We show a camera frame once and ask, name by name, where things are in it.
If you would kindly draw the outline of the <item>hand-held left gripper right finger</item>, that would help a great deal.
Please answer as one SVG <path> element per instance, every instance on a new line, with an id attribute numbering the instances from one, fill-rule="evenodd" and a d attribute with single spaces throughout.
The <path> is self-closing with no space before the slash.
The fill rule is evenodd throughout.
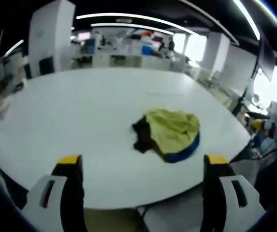
<path id="1" fill-rule="evenodd" d="M 204 155 L 204 232 L 248 232 L 264 214 L 259 193 L 224 157 Z"/>

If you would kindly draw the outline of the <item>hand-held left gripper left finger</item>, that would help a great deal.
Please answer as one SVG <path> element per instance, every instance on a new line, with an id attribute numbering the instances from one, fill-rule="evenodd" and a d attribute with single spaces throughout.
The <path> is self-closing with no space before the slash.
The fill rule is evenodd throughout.
<path id="1" fill-rule="evenodd" d="M 28 191 L 23 216 L 37 232 L 86 232 L 84 220 L 83 159 L 59 159 Z"/>

